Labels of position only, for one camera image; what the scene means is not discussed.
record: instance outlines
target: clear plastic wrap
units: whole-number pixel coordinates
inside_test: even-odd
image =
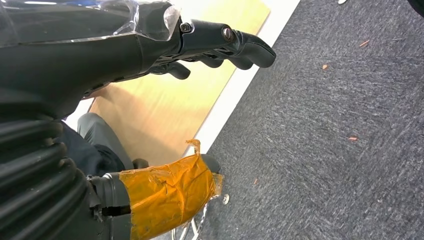
[[[168,0],[0,0],[0,47],[122,35],[168,41],[180,12]]]

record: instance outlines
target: carpet floor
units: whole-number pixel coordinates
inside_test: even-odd
[[[424,239],[424,18],[301,0],[273,48],[209,151],[230,201],[201,238]]]

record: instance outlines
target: prosthetic hand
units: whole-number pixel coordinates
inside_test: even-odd
[[[217,68],[227,59],[249,69],[269,67],[276,57],[260,38],[226,24],[182,22],[168,1],[5,0],[0,6],[0,104],[56,119],[111,82],[167,73],[185,79],[190,70],[178,60]]]
[[[83,96],[147,74],[185,79],[179,60],[248,69],[275,57],[226,24],[182,22],[167,1],[2,0],[0,240],[130,238],[133,196],[120,174],[86,178],[53,143],[56,120]]]

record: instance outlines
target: orange tape wrap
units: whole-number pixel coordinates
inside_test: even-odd
[[[122,171],[119,179],[126,187],[131,207],[131,240],[146,240],[189,221],[215,194],[212,172],[200,155],[160,167]]]

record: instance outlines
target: wooden board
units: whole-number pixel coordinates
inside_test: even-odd
[[[183,16],[252,34],[270,12],[260,0],[181,0],[180,5]],[[112,127],[130,158],[152,166],[179,159],[235,70],[227,60],[219,68],[182,64],[191,70],[186,80],[150,74],[110,84],[94,100],[90,111]]]

